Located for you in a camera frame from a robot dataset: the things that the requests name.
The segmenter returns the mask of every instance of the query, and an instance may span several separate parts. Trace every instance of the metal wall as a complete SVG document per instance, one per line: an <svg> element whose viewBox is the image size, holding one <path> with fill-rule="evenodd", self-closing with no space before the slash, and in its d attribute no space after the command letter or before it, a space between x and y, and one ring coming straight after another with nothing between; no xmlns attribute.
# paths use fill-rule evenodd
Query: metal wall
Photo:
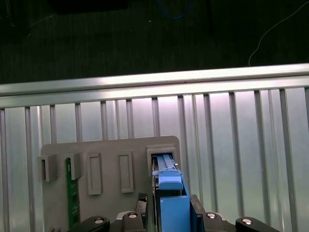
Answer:
<svg viewBox="0 0 309 232"><path fill-rule="evenodd" d="M0 107L9 107L0 114L0 231L44 231L36 159L42 145L163 135L179 138L190 193L207 211L231 222L246 215L282 232L307 231L309 77L276 79L278 88L265 81L237 82L237 91L204 86L146 97L144 87L135 89L140 97L84 102L73 101L75 93L61 93L62 101L45 93L54 104L41 106L30 106L37 104L33 96L0 97ZM72 103L57 104L63 101Z"/></svg>

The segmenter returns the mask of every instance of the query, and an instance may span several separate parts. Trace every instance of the silver screw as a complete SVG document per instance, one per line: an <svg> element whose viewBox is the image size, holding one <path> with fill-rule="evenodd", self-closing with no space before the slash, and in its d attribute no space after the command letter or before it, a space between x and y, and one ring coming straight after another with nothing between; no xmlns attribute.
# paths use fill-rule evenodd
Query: silver screw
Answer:
<svg viewBox="0 0 309 232"><path fill-rule="evenodd" d="M98 219L96 219L95 220L95 223L96 224L101 224L101 223L103 223L104 221L103 221L103 219L101 219L101 218L98 218Z"/></svg>
<svg viewBox="0 0 309 232"><path fill-rule="evenodd" d="M207 214L207 217L214 219L214 218L216 218L216 215L215 214Z"/></svg>
<svg viewBox="0 0 309 232"><path fill-rule="evenodd" d="M129 215L129 218L136 218L136 217L137 217L136 214L130 214L130 215Z"/></svg>
<svg viewBox="0 0 309 232"><path fill-rule="evenodd" d="M251 225L252 224L252 221L249 220L249 219L243 219L241 220L243 223L247 224L247 225Z"/></svg>

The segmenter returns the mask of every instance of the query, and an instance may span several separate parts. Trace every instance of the green pcb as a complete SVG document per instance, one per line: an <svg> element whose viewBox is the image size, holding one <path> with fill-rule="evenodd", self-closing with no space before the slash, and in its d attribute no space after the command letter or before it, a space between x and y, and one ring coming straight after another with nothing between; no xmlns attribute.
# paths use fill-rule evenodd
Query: green pcb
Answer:
<svg viewBox="0 0 309 232"><path fill-rule="evenodd" d="M69 228L73 228L80 222L78 181L71 179L71 160L66 159L66 178L68 193Z"/></svg>

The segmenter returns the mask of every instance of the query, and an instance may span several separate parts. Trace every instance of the blue plastic part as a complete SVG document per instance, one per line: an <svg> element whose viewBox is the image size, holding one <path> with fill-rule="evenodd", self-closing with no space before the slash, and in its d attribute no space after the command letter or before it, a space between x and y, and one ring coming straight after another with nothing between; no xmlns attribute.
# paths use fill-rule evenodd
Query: blue plastic part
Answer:
<svg viewBox="0 0 309 232"><path fill-rule="evenodd" d="M175 161L169 154L157 156L159 190L182 190L183 182L181 172L175 167Z"/></svg>
<svg viewBox="0 0 309 232"><path fill-rule="evenodd" d="M183 194L160 198L162 232L190 232L190 198L185 184Z"/></svg>

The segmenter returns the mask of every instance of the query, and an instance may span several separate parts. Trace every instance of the black part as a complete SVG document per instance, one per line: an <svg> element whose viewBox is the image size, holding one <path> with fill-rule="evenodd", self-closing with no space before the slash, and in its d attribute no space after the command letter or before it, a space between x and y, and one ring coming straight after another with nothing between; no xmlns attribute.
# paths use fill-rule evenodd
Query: black part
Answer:
<svg viewBox="0 0 309 232"><path fill-rule="evenodd" d="M148 221L148 195L146 193L139 193L138 201L136 203L135 212L140 213L141 219L144 225L144 229L147 229Z"/></svg>
<svg viewBox="0 0 309 232"><path fill-rule="evenodd" d="M138 212L130 212L123 216L123 232L146 232L141 219L141 215Z"/></svg>
<svg viewBox="0 0 309 232"><path fill-rule="evenodd" d="M103 223L96 224L97 219L102 219ZM110 221L106 217L90 217L80 224L76 225L74 228L70 229L68 232L108 232L110 228Z"/></svg>
<svg viewBox="0 0 309 232"><path fill-rule="evenodd" d="M249 219L252 224L247 225L246 223L242 222L243 219ZM240 232L279 232L278 230L252 217L238 218L236 220L236 229Z"/></svg>
<svg viewBox="0 0 309 232"><path fill-rule="evenodd" d="M204 215L206 214L201 202L196 195L190 196L190 219L192 232L206 231Z"/></svg>

